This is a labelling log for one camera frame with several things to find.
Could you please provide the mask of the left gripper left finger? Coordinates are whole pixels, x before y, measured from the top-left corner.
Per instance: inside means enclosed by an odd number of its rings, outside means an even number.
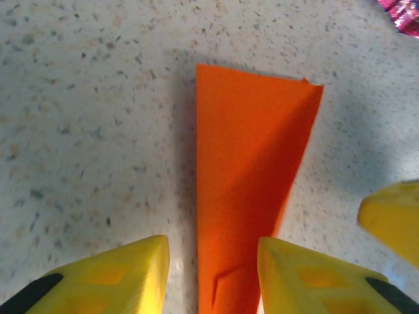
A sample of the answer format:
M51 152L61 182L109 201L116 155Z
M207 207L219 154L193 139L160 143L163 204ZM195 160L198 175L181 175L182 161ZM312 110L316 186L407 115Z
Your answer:
M169 266L168 238L154 235L44 274L0 314L162 314Z

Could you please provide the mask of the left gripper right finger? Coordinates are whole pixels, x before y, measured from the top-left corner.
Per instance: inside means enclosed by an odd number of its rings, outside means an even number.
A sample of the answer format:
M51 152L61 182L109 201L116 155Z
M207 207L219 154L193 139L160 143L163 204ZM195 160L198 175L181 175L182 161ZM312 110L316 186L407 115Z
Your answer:
M273 237L261 237L257 270L264 314L419 314L381 273Z

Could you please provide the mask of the orange cloth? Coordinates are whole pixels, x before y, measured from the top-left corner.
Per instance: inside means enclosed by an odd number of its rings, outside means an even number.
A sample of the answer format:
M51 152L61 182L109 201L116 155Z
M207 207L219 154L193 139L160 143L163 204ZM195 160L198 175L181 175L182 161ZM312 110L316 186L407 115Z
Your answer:
M257 247L277 234L324 87L196 66L198 314L256 314Z

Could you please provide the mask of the purple berries candy bag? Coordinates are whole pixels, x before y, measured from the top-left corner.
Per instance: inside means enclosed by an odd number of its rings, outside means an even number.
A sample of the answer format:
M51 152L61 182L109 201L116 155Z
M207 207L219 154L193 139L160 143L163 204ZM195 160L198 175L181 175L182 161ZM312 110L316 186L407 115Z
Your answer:
M400 33L419 39L419 0L376 0Z

